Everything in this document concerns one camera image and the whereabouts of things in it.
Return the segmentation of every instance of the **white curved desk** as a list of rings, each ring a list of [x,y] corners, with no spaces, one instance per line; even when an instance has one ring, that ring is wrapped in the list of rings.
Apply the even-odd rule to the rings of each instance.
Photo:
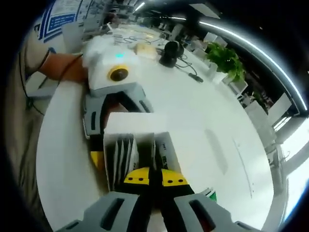
[[[168,116],[178,161],[192,189],[213,187],[218,204],[231,212],[234,221],[260,229],[273,197],[260,138],[230,89],[223,83],[213,85],[204,75],[208,67],[188,51],[185,54],[203,83],[176,68],[143,59],[141,85],[154,111]],[[82,97],[81,85],[61,83],[40,132],[37,182],[53,230],[83,219],[84,210],[106,192],[104,174],[98,177],[89,159]],[[162,231],[160,223],[151,220],[155,226],[149,231]]]

